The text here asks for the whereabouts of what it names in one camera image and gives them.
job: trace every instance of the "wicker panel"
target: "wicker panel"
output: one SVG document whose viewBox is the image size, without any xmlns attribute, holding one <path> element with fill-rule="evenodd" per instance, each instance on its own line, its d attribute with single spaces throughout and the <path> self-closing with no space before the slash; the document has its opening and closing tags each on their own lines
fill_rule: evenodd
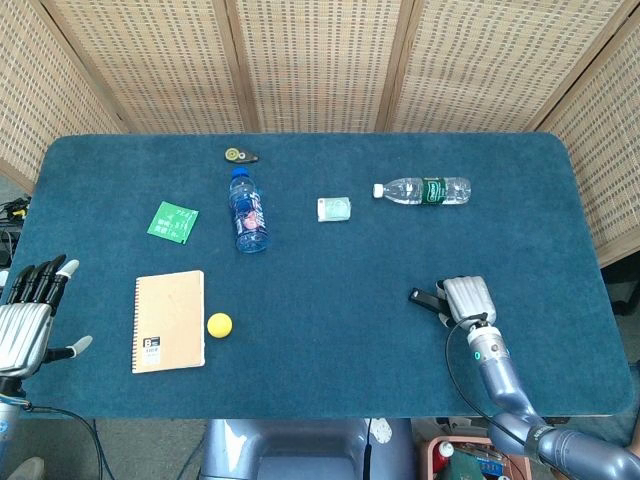
<svg viewBox="0 0 640 480">
<path fill-rule="evenodd" d="M 0 5 L 0 160 L 31 190 L 51 142 L 120 127 L 33 7 Z"/>
<path fill-rule="evenodd" d="M 640 12 L 618 32 L 542 129 L 555 133 L 569 148 L 596 248 L 639 229 Z M 640 233 L 635 247 L 627 248 L 640 248 Z"/>
<path fill-rule="evenodd" d="M 425 0 L 391 128 L 523 129 L 619 5 Z"/>
<path fill-rule="evenodd" d="M 264 131 L 372 131 L 400 0 L 238 0 Z"/>
<path fill-rule="evenodd" d="M 55 0 L 47 6 L 140 131 L 238 132 L 243 124 L 213 3 Z"/>
</svg>

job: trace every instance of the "blue water bottle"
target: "blue water bottle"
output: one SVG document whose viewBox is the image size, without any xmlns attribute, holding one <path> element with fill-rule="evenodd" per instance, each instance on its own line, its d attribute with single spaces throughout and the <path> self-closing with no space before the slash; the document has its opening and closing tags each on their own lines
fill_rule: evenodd
<svg viewBox="0 0 640 480">
<path fill-rule="evenodd" d="M 229 206 L 236 227 L 236 247 L 243 253 L 267 248 L 269 235 L 256 184 L 245 167 L 234 168 L 229 186 Z"/>
</svg>

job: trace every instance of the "notebook cover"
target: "notebook cover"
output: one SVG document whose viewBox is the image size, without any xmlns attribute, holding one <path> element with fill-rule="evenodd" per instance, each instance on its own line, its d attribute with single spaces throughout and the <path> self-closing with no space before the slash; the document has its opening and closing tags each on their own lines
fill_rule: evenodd
<svg viewBox="0 0 640 480">
<path fill-rule="evenodd" d="M 204 365 L 204 273 L 136 279 L 131 371 Z"/>
</svg>

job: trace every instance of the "plastic bottle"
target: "plastic bottle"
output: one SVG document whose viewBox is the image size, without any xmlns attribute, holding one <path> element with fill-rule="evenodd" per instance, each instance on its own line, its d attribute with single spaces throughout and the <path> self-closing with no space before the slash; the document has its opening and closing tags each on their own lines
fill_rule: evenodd
<svg viewBox="0 0 640 480">
<path fill-rule="evenodd" d="M 256 184 L 245 167 L 234 168 L 229 186 L 229 206 L 236 227 L 236 247 L 243 253 L 267 248 L 269 235 Z"/>
<path fill-rule="evenodd" d="M 454 448 L 450 442 L 440 442 L 433 449 L 433 473 L 444 470 L 449 463 L 449 458 L 453 455 Z"/>
<path fill-rule="evenodd" d="M 471 182 L 462 177 L 400 178 L 373 186 L 374 198 L 388 198 L 403 205 L 460 205 L 471 196 Z"/>
</svg>

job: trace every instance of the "yellow ball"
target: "yellow ball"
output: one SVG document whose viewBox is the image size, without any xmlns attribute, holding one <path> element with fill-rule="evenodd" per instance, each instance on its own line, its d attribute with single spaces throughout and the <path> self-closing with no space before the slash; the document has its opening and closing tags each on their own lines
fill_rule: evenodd
<svg viewBox="0 0 640 480">
<path fill-rule="evenodd" d="M 233 323 L 231 317 L 226 313 L 214 313 L 209 317 L 207 322 L 207 330 L 212 337 L 224 338 L 231 333 Z"/>
</svg>

